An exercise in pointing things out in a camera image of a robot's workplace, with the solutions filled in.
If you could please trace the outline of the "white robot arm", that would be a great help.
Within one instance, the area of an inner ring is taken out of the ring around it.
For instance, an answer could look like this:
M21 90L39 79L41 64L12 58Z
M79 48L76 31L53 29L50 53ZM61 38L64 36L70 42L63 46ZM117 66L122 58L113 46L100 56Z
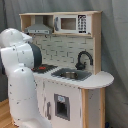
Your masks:
M19 128L52 128L38 109L32 69L41 65L42 55L31 39L13 28L0 33L0 60L8 77L10 113Z

